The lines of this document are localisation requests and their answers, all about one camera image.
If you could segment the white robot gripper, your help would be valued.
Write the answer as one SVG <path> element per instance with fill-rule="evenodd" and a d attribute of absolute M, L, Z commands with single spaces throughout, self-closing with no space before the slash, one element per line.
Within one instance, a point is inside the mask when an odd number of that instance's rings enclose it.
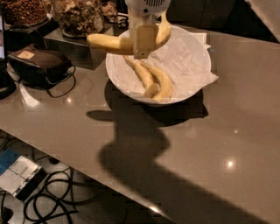
<path fill-rule="evenodd" d="M 158 27 L 154 25 L 171 0 L 125 0 L 129 15 L 129 37 L 135 59 L 147 59 L 155 50 Z"/>

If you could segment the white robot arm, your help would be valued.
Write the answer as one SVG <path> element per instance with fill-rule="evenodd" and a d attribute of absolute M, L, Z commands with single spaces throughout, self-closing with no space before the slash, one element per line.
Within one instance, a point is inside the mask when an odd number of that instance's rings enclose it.
<path fill-rule="evenodd" d="M 146 59 L 169 40 L 172 24 L 257 34 L 263 25 L 276 39 L 280 0 L 125 0 L 133 55 Z"/>

